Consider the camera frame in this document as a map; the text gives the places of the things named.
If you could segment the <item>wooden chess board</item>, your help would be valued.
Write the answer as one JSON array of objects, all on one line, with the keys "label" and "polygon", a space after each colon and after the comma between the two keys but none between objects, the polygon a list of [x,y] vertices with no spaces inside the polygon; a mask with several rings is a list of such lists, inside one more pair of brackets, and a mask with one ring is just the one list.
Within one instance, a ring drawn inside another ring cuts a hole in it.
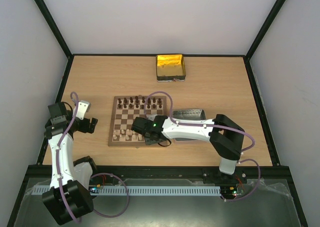
[{"label": "wooden chess board", "polygon": [[154,95],[147,99],[143,95],[119,95],[115,96],[112,105],[108,146],[109,147],[146,147],[144,137],[131,130],[133,121],[137,117],[144,118],[146,115],[166,115],[167,97]]}]

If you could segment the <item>silver metal tray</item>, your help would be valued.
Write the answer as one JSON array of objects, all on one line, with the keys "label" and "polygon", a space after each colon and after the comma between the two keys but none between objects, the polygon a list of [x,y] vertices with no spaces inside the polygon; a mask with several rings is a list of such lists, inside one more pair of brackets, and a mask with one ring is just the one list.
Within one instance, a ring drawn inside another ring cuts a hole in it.
[{"label": "silver metal tray", "polygon": [[[201,108],[177,109],[172,111],[172,117],[180,120],[199,121],[205,120],[206,114]],[[174,141],[177,143],[191,143],[197,140],[190,138],[175,138]]]}]

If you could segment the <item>gold tin box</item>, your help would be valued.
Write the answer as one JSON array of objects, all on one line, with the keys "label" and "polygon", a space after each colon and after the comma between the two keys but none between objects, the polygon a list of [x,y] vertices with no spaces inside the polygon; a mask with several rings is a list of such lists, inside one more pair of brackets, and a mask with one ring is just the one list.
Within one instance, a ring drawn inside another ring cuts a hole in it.
[{"label": "gold tin box", "polygon": [[182,54],[158,54],[156,56],[156,80],[158,82],[183,82],[186,67]]}]

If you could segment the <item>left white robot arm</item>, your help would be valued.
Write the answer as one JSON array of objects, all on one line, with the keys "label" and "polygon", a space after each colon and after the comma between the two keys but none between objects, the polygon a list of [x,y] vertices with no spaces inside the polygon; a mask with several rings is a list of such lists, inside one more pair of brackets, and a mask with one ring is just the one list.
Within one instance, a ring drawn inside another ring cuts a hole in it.
[{"label": "left white robot arm", "polygon": [[66,102],[48,106],[50,119],[44,137],[52,157],[49,190],[42,194],[42,202],[58,225],[64,225],[91,213],[94,208],[89,191],[90,178],[97,166],[90,156],[73,160],[74,133],[95,131],[98,120],[85,118],[91,104],[81,100],[74,109]]}]

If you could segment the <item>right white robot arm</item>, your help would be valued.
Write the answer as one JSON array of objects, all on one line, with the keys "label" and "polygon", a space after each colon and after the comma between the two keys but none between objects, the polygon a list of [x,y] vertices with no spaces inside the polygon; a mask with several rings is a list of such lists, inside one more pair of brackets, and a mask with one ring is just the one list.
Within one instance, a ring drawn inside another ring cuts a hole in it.
[{"label": "right white robot arm", "polygon": [[136,117],[131,130],[146,138],[147,145],[160,144],[173,139],[191,139],[211,143],[220,156],[218,178],[229,183],[236,176],[245,131],[230,118],[218,114],[214,119],[177,119],[152,114]]}]

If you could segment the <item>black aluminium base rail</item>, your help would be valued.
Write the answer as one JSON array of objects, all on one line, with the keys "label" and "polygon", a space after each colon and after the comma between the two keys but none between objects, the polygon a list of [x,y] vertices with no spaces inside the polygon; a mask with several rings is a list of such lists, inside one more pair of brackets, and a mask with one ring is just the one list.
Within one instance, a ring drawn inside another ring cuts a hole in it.
[{"label": "black aluminium base rail", "polygon": [[[231,186],[239,181],[246,183],[247,180],[258,179],[258,168],[254,166],[238,166],[234,176],[220,173],[219,168],[204,166],[107,166],[98,165],[96,172],[114,174],[125,179],[186,179],[202,180],[205,184],[215,184],[216,186]],[[30,178],[51,179],[51,165],[29,165],[23,179],[24,182]],[[260,177],[264,180],[286,180],[292,183],[293,178],[288,166],[262,166],[260,167]]]}]

